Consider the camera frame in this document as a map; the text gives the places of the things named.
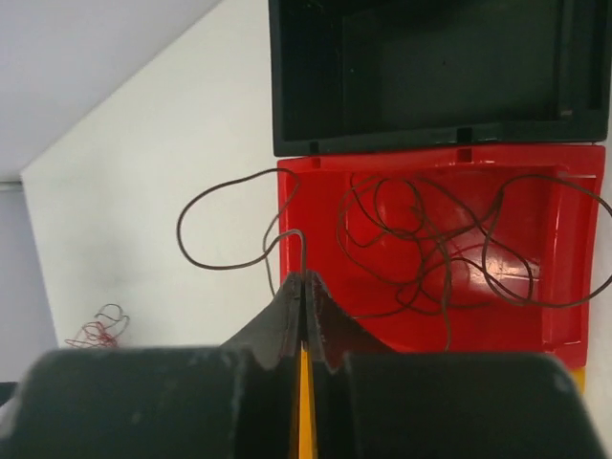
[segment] black bin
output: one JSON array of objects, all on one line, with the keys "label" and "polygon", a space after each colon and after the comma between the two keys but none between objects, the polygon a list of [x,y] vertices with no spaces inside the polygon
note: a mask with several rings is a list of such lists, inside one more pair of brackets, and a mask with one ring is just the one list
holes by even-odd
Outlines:
[{"label": "black bin", "polygon": [[612,0],[270,0],[275,156],[607,135]]}]

